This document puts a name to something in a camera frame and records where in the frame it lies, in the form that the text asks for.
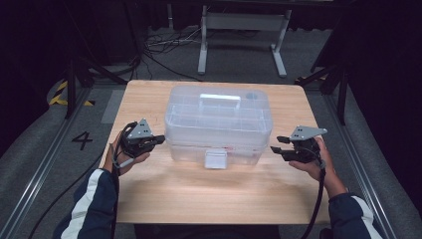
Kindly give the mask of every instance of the sleeve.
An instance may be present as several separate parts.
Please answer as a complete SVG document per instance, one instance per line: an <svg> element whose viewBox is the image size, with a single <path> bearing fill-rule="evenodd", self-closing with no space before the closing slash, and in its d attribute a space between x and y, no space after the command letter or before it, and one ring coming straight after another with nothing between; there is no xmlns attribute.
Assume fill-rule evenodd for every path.
<svg viewBox="0 0 422 239"><path fill-rule="evenodd" d="M328 211L334 238L381 238L369 207L353 193L342 193L330 199Z"/></svg>
<svg viewBox="0 0 422 239"><path fill-rule="evenodd" d="M53 238L110 238L116 192L111 173L96 169L74 194L75 205Z"/></svg>

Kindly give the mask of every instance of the metal rail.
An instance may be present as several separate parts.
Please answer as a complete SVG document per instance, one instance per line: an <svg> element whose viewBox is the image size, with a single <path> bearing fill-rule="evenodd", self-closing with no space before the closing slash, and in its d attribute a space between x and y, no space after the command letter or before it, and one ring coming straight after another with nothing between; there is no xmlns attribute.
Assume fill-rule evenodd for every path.
<svg viewBox="0 0 422 239"><path fill-rule="evenodd" d="M60 126L55 138L53 139L52 144L47 150L46 155L42 159L35 174L33 175L27 187L25 188L25 191L22 194L21 199L15 206L15 209L13 210L5 226L3 227L0 233L0 239L10 239L10 238L15 237L16 231L19 229L23 219L28 213L53 163L55 162L57 158L57 153L59 151L60 146L63 143L65 136L69 132L75 118L77 117L80 109L84 105L84 102L87 100L90 92L91 92L91 89L88 89L88 88L80 89L80 95L78 96L78 99L77 99L76 110L70 116L69 119L65 119L62 122L62 125Z"/></svg>
<svg viewBox="0 0 422 239"><path fill-rule="evenodd" d="M374 217L377 223L382 230L383 238L386 239L395 239L397 238L394 230L391 226L390 221L388 220L385 210L379 201L378 194L376 193L368 174L365 171L365 168L361 162L361 159L353 145L353 142L350 138L346 126L343 126L336 113L336 105L332 96L323 96L324 102L326 103L329 114L333 117L335 121L336 128L341 135L342 140L347 149L347 153L351 159L351 168L353 169L354 174L356 175L357 182L359 183L363 196L365 197L366 202L368 203L369 208L372 210Z"/></svg>

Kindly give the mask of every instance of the white stripe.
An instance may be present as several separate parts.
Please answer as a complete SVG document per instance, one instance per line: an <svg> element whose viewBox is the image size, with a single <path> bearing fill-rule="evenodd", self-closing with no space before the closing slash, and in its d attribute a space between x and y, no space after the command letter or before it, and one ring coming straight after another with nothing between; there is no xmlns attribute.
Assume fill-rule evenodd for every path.
<svg viewBox="0 0 422 239"><path fill-rule="evenodd" d="M369 209L368 205L359 197L357 196L351 196L352 198L354 198L354 200L357 201L357 203L359 203L360 208L362 208L363 211L363 216L362 216L362 221L366 226L366 229L369 232L370 238L382 238L379 233L375 230L375 228L373 227L373 213L372 211Z"/></svg>
<svg viewBox="0 0 422 239"><path fill-rule="evenodd" d="M97 186L102 173L102 170L97 169L93 172L93 174L91 174L88 181L87 192L75 205L75 208L72 211L71 222L69 223L68 228L66 228L66 230L62 233L62 238L78 238L78 234L84 225L88 208L93 202L94 195L96 194Z"/></svg>

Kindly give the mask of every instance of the person's left hand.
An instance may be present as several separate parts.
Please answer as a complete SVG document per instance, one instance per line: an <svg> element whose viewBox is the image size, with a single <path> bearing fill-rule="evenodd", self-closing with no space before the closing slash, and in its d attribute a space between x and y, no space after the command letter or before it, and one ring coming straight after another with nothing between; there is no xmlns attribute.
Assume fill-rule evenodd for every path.
<svg viewBox="0 0 422 239"><path fill-rule="evenodd" d="M117 137L115 138L114 142L108 146L108 151L105 157L105 164L103 166L103 169L111 172L112 171L112 152L113 150L116 150L117 148L117 143L118 143L118 139L120 138L121 132L117 135ZM121 146L118 149L118 153L117 153L118 157L117 157L117 161L119 164L122 164L124 162L126 162L127 160L131 159L131 157L129 157L128 155L126 155L125 153L121 152ZM146 152L140 156L138 156L137 158L134 159L133 162L131 162L130 164L128 164L125 167L122 167L120 169L120 175L124 175L125 173L127 173L128 171L130 171L130 169L137 163L140 162L144 162L147 158L149 158L150 154L149 152Z"/></svg>

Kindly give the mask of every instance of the wooden table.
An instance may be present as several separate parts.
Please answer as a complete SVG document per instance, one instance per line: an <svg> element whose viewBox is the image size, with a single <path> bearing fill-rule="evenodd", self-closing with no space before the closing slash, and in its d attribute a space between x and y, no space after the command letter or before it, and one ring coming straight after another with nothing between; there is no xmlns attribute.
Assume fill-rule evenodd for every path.
<svg viewBox="0 0 422 239"><path fill-rule="evenodd" d="M298 124L317 126L304 90L298 86L131 81L126 88L108 141L131 121L146 118L155 135L164 134L170 91L179 85L262 90L268 94L278 135L289 136ZM318 184L290 167L268 146L257 165L231 164L225 170L175 161L166 143L120 178L117 222L201 224L308 224ZM329 221L324 195L316 223Z"/></svg>

